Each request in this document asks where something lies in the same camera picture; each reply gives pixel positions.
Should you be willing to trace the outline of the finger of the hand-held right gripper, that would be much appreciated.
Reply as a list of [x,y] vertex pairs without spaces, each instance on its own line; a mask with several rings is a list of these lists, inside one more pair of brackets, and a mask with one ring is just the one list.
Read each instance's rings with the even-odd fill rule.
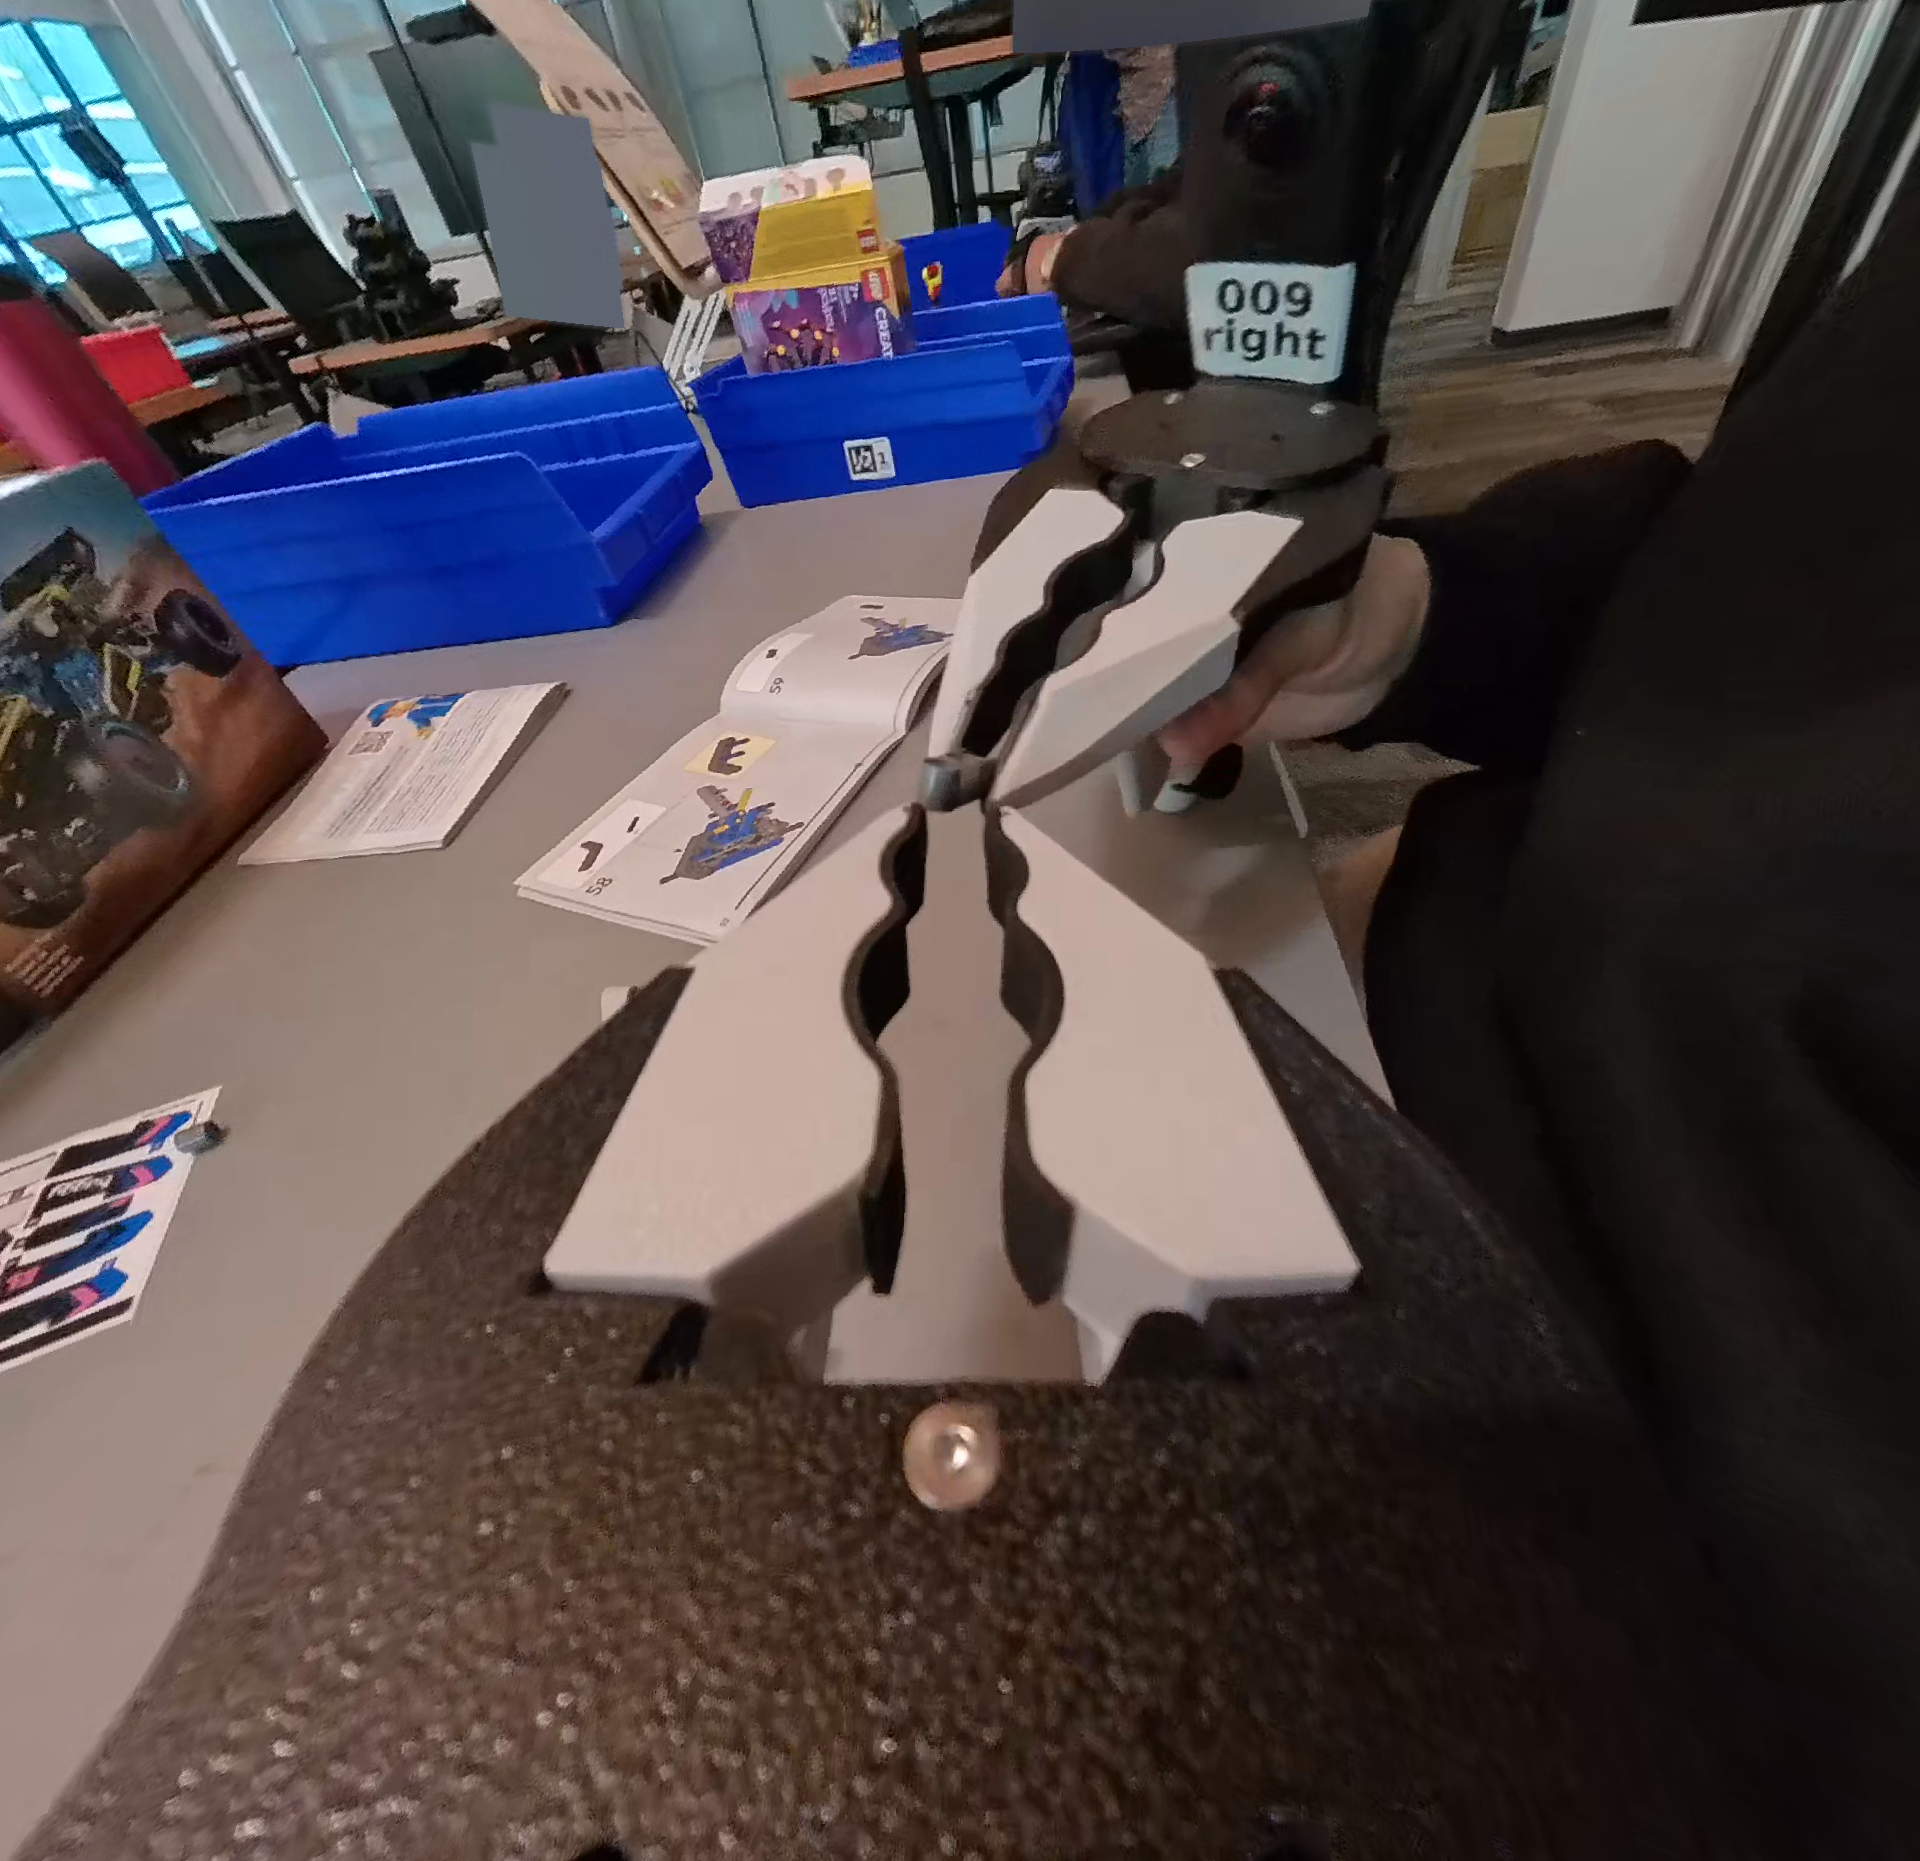
[[1026,808],[1216,693],[1235,666],[1241,613],[1301,530],[1301,518],[1263,509],[1170,529],[1154,582],[1113,604],[1093,643],[1027,696],[997,750],[989,804]]
[[928,767],[976,767],[1011,739],[1068,627],[1131,576],[1131,515],[1090,487],[1053,487],[982,561],[959,604],[930,711]]

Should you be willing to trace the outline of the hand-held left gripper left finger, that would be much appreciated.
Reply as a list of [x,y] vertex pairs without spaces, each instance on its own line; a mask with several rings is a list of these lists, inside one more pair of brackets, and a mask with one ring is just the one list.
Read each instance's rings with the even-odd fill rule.
[[678,1308],[682,1346],[821,1381],[908,1219],[900,1077],[928,812],[886,810],[638,1000],[661,1029],[543,1256],[558,1293]]

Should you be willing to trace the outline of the person's right forearm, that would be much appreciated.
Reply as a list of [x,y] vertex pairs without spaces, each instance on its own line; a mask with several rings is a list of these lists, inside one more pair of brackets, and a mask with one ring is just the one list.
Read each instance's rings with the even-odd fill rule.
[[1538,464],[1388,533],[1427,562],[1425,629],[1360,731],[1493,774],[1538,774],[1627,561],[1695,472],[1670,440]]

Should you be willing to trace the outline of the lego sticker sheet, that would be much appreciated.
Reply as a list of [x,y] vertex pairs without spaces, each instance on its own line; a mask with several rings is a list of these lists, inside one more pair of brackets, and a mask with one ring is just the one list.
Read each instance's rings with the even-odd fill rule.
[[142,1303],[219,1090],[111,1118],[3,1164],[3,1369],[84,1340]]

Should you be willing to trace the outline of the dark lego set box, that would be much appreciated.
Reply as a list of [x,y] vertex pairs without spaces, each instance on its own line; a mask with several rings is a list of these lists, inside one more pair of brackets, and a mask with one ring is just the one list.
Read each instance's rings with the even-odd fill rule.
[[325,752],[106,464],[3,487],[3,1048],[29,1040]]

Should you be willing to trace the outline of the cardboard box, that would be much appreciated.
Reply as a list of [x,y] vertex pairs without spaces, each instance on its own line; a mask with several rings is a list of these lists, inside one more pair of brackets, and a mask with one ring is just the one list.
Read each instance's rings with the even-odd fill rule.
[[1454,263],[1479,266],[1511,251],[1546,112],[1535,104],[1483,118]]

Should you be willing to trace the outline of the blue plastic bin with tag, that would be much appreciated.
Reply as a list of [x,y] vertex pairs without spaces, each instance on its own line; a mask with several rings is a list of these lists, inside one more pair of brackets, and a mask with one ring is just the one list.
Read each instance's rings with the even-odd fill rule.
[[990,337],[782,374],[737,359],[693,384],[744,508],[1008,475],[1042,457],[1068,406],[1065,335]]

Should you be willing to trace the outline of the wooden background desk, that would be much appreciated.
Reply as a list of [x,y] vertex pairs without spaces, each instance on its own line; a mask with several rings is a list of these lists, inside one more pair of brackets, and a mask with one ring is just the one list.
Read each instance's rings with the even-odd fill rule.
[[782,97],[813,110],[865,107],[903,114],[918,142],[937,230],[993,216],[1014,225],[1021,192],[1021,152],[997,124],[1003,98],[1040,79],[1036,122],[1058,97],[1061,52],[1018,52],[1006,35],[946,47],[925,47],[917,30],[893,58],[862,67],[789,73]]

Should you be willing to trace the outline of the closed white leaflet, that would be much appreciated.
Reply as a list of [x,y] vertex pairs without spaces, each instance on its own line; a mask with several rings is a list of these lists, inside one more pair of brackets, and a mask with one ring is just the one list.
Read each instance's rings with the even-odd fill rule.
[[369,703],[240,865],[302,865],[449,846],[568,695],[563,680]]

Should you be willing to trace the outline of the background work table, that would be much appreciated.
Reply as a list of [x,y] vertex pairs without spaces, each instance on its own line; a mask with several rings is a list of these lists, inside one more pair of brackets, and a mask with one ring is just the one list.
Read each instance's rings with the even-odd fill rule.
[[506,372],[535,381],[543,363],[563,379],[600,367],[599,345],[572,328],[497,313],[421,337],[339,342],[296,356],[288,372],[302,384],[404,409],[480,391]]

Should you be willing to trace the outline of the brown cardboard sheet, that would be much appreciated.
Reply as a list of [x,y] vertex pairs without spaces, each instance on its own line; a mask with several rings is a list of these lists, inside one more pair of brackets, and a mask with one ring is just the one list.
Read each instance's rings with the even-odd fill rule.
[[588,122],[602,179],[661,269],[685,293],[718,285],[699,225],[701,179],[611,52],[556,0],[467,0],[535,73],[555,112]]

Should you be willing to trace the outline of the dark display screen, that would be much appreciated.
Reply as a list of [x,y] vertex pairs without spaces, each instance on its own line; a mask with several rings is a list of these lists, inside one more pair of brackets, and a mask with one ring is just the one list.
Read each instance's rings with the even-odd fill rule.
[[371,69],[450,236],[486,227],[475,144],[494,142],[494,110],[541,110],[541,83],[521,55],[471,4],[404,22],[371,51]]

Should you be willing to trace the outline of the black monitor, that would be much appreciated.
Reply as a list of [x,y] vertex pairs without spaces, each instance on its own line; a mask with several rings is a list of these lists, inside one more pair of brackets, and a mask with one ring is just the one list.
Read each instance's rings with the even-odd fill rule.
[[360,337],[360,284],[298,215],[217,218],[234,258],[317,345]]

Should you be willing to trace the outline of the red plastic bin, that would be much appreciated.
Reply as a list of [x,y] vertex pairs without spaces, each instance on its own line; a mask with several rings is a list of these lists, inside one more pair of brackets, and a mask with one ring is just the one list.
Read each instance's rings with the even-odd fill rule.
[[88,335],[81,349],[115,397],[130,406],[194,384],[190,367],[160,328]]

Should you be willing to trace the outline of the dark red panel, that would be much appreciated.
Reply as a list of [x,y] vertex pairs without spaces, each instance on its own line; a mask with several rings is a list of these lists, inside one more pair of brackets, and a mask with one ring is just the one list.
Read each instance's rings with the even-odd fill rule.
[[44,471],[108,464],[137,495],[180,477],[81,338],[31,291],[3,300],[3,434]]

